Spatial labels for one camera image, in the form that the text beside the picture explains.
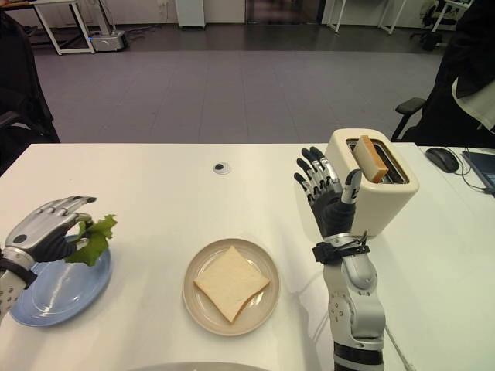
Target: chair armrest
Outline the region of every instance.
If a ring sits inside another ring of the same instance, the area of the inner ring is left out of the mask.
[[[16,122],[21,122],[21,115],[17,112],[8,111],[0,115],[0,129],[7,128]]]
[[[404,114],[411,116],[421,110],[423,105],[425,104],[426,100],[421,99],[421,98],[411,98],[410,100],[399,104],[395,108],[395,112],[398,112],[399,114]]]

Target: table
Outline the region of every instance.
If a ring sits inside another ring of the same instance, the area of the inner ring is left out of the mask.
[[[381,13],[380,21],[377,25],[379,29],[383,29],[384,31],[388,32],[389,35],[391,35],[394,32],[395,26],[397,25],[402,10],[404,9],[404,6],[408,0],[402,0],[401,7],[399,8],[397,15],[395,16],[392,25],[390,27],[387,27],[384,25],[384,19],[388,9],[390,8],[391,1],[394,0],[387,0],[387,4],[385,4],[384,11]],[[337,19],[337,23],[332,23],[332,15],[333,15],[333,10],[335,9],[336,2],[337,0],[332,0],[332,6],[330,8],[328,23],[326,25],[332,28],[335,31],[335,33],[338,33],[340,28],[340,21],[342,21],[343,10],[346,7],[347,0],[342,0],[342,6],[340,7],[339,18]]]
[[[370,241],[388,326],[418,371],[492,369],[495,202],[441,173],[414,145],[396,145],[421,188]],[[70,322],[27,328],[5,317],[0,369],[127,370],[195,360],[333,369],[322,266],[310,250],[320,238],[292,180],[303,146],[32,145],[0,178],[0,236],[47,200],[97,196],[84,211],[117,214],[114,271],[103,295]],[[213,173],[218,162],[231,173]],[[226,237],[266,249],[282,281],[273,316],[236,338],[199,327],[180,288],[195,253]],[[384,358],[386,370],[403,369],[388,337]]]
[[[69,45],[73,41],[75,41],[75,39],[79,39],[79,36],[77,38],[63,42],[61,45],[59,45],[59,43],[56,41],[55,36],[53,35],[52,30],[50,29],[50,25],[48,24],[44,15],[41,12],[41,8],[46,5],[61,5],[61,4],[69,5],[70,11],[74,17],[74,20],[76,21],[76,25],[79,28],[81,35],[83,36],[83,39],[87,44],[87,48],[64,49],[65,45]],[[77,0],[36,0],[34,2],[18,2],[18,3],[7,4],[7,5],[3,5],[0,8],[2,8],[2,10],[4,11],[33,8],[36,12],[36,15],[38,16],[39,22],[42,24],[43,28],[45,29],[46,34],[48,35],[51,43],[53,44],[53,47],[55,48],[59,56],[61,56],[62,54],[74,54],[74,53],[94,54],[93,44],[90,41],[86,24],[84,23],[84,20],[79,12],[79,8],[77,6]]]

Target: lettuce leaf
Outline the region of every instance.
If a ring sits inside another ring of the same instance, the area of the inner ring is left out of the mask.
[[[79,233],[71,241],[78,241],[85,237],[89,240],[88,245],[65,258],[66,263],[85,263],[89,267],[96,264],[96,260],[108,248],[107,239],[112,238],[111,229],[117,224],[115,215],[106,215],[104,219],[98,220],[86,229],[86,223],[79,223]]]

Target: white cabinet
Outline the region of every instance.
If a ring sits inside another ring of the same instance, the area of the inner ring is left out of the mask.
[[[176,0],[180,27],[204,27],[203,0]]]

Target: black wrist strap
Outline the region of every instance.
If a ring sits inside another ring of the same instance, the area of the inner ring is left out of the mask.
[[[5,258],[0,259],[0,271],[11,271],[16,276],[19,276],[26,283],[25,289],[31,286],[31,283],[38,277],[32,271],[28,271],[24,267]]]
[[[312,253],[315,255],[315,260],[322,264],[331,264],[339,260],[341,257],[366,254],[369,252],[370,248],[366,245],[366,234],[364,234],[361,240],[355,240],[349,243],[349,246],[344,245],[335,247],[331,243],[320,242],[312,249]]]

